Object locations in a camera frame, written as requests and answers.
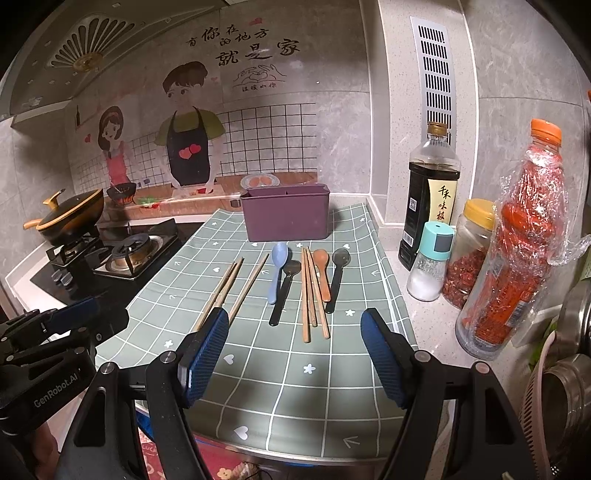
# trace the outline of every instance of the wooden chopstick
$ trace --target wooden chopstick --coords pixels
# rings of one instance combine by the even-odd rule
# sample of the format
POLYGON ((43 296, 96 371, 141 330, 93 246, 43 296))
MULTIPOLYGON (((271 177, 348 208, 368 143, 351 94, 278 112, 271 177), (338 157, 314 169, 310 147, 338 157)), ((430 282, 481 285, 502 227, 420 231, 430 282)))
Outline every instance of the wooden chopstick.
POLYGON ((266 254, 262 258, 262 260, 259 262, 259 264, 255 268, 252 269, 251 276, 248 278, 248 281, 246 282, 246 284, 242 287, 240 295, 236 299, 236 303, 232 307, 232 310, 230 311, 230 315, 228 316, 230 325, 234 321, 234 317, 238 313, 238 310, 240 310, 240 307, 242 306, 242 302, 246 298, 246 295, 248 294, 249 290, 251 289, 252 284, 255 282, 256 278, 258 277, 258 274, 261 272, 261 269, 265 265, 267 258, 269 258, 269 254, 266 254))
MULTIPOLYGON (((306 255, 308 260, 308 265, 313 267, 314 262, 312 260, 312 253, 310 249, 306 248, 306 255)), ((329 324, 326 321, 326 313, 324 312, 324 303, 322 302, 322 297, 320 297, 320 286, 318 285, 318 277, 316 277, 316 269, 314 269, 314 274, 312 275, 312 289, 314 290, 314 296, 316 296, 316 304, 318 305, 318 310, 320 312, 320 323, 322 324, 322 335, 324 338, 330 338, 330 330, 329 324)))
POLYGON ((195 326, 193 327, 194 332, 197 332, 201 328, 201 325, 203 324, 203 322, 205 322, 207 315, 209 315, 209 310, 212 309, 213 303, 216 301, 217 296, 219 295, 220 291, 222 290, 222 288, 226 284, 228 277, 232 273, 235 265, 236 265, 236 262, 233 262, 232 265, 230 265, 228 267, 228 269, 224 273, 222 279, 217 284, 216 289, 213 291, 212 295, 209 297, 209 300, 207 301, 207 303, 203 307, 203 311, 201 312, 201 315, 199 315, 199 318, 197 319, 197 322, 195 323, 195 326))
POLYGON ((314 291, 312 290, 312 275, 316 276, 316 267, 314 266, 314 262, 308 261, 308 255, 306 255, 306 264, 308 268, 308 313, 312 327, 318 327, 318 321, 316 320, 316 307, 314 306, 314 291))
POLYGON ((308 268, 306 250, 301 248, 301 323, 304 343, 310 343, 310 319, 308 317, 308 268))
POLYGON ((236 276, 238 275, 238 271, 240 270, 240 267, 242 266, 242 262, 244 262, 244 257, 240 257, 240 259, 238 259, 238 261, 235 263, 234 269, 232 270, 232 273, 228 277, 228 281, 224 285, 224 288, 222 289, 220 294, 217 296, 216 303, 213 304, 214 308, 221 307, 223 305, 223 303, 226 301, 226 296, 228 295, 230 288, 232 288, 232 286, 234 285, 234 281, 236 280, 236 276))

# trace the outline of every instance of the gas stove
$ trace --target gas stove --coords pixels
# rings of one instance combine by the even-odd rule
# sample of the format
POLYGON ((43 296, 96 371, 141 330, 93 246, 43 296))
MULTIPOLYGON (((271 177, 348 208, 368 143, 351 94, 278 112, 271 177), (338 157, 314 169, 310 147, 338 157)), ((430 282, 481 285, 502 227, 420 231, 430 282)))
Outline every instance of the gas stove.
POLYGON ((50 248, 49 262, 31 281, 66 305, 92 296, 109 306, 127 306, 201 225, 170 219, 95 228, 75 244, 50 248))

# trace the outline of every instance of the cartoon man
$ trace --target cartoon man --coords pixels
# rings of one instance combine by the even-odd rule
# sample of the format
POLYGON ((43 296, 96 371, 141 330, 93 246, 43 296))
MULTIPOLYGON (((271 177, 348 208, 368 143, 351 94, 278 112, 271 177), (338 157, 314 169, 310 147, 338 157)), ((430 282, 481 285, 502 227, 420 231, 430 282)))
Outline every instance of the cartoon man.
POLYGON ((176 111, 162 123, 154 141, 162 150, 166 148, 173 186, 205 185, 197 189, 199 193, 213 191, 222 163, 225 133, 215 113, 193 105, 206 76, 207 69, 199 61, 179 65, 168 74, 162 88, 176 111), (211 157, 208 141, 212 143, 211 157))

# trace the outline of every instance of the black pot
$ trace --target black pot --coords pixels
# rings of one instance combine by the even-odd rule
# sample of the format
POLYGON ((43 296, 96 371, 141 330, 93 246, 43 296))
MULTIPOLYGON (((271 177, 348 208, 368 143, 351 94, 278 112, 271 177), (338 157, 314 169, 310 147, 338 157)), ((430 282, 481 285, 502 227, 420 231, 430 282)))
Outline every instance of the black pot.
POLYGON ((127 205, 134 201, 135 190, 137 189, 135 182, 119 183, 107 189, 107 195, 117 205, 127 205))
POLYGON ((57 196, 64 191, 60 190, 43 202, 51 208, 48 215, 22 226, 25 230, 35 227, 55 247, 78 241, 96 225, 105 207, 102 189, 75 195, 58 204, 57 196))

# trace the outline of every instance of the orange bottle cap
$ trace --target orange bottle cap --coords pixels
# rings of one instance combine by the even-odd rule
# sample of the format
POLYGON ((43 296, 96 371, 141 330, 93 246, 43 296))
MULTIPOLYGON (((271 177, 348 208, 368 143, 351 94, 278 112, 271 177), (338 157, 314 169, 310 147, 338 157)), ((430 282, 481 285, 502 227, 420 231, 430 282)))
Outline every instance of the orange bottle cap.
POLYGON ((560 128, 540 118, 532 119, 531 136, 541 138, 554 145, 562 145, 562 131, 560 128))

